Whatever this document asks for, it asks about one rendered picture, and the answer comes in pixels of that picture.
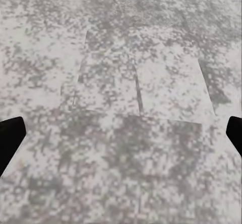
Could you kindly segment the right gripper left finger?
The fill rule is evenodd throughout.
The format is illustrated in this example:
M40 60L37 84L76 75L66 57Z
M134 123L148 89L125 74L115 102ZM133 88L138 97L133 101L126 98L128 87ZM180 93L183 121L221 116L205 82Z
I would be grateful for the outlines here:
M25 136L26 127L22 116L0 122L0 176Z

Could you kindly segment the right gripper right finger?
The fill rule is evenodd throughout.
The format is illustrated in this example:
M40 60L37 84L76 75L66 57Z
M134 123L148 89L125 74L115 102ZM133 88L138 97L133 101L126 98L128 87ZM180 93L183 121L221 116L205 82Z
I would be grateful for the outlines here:
M242 118L235 116L229 118L226 135L242 156Z

